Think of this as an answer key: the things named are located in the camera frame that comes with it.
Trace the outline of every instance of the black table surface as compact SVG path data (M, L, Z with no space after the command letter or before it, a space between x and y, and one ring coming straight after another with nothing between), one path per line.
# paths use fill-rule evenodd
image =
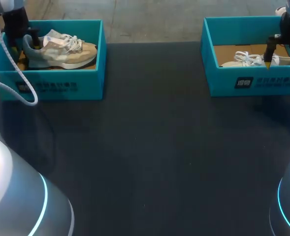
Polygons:
M269 236L290 96L211 98L199 42L109 44L102 101L0 102L7 144L56 184L75 236Z

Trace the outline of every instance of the beige sneaker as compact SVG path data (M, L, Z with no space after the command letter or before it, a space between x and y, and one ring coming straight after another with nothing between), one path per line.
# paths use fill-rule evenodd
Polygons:
M30 35L23 37L23 51L29 59L30 68L58 66L64 69L77 69L92 62L97 56L97 46L85 43L76 36L67 34L48 34L39 38L42 48L31 48Z

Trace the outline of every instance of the cardboard box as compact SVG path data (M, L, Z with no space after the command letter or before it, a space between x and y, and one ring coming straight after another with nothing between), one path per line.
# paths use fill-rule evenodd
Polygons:
M26 70L23 74L38 94L39 100L100 100L106 63L106 42L102 20L57 20L30 21L32 27L40 29L39 36L51 29L60 33L77 35L78 38L98 45L95 68L79 70ZM11 52L18 61L18 56ZM0 45L0 81L25 99L32 101L33 95L19 74L14 70ZM2 100L16 100L10 93L0 89Z
M220 67L236 51L263 54L269 36L280 34L278 16L205 18L201 54L211 96L290 94L290 65ZM290 56L278 45L277 54Z

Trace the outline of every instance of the white shoelace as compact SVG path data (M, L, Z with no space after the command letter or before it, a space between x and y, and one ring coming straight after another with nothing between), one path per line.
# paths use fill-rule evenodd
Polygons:
M69 47L68 51L81 51L82 43L84 42L81 39L78 39L77 36L71 36L69 34L62 34L61 38L64 38L64 44L60 48Z
M235 61L242 62L243 66L260 66L264 62L261 55L249 55L248 52L236 52L234 56Z

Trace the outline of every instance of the sneaker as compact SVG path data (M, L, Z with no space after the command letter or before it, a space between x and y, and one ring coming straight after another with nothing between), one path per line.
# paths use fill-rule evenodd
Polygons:
M50 31L40 37L41 49L31 47L32 37L23 37L23 51L29 59L30 68L58 66L64 69L77 69L92 62L97 56L97 46L85 43L76 36Z
M236 52L235 61L226 62L221 67L265 66L263 55L249 55L248 52ZM271 66L290 65L290 57L280 57L274 54Z
M286 7L285 6L281 6L281 7L278 7L276 9L275 15L276 16L282 16L285 12L286 12Z

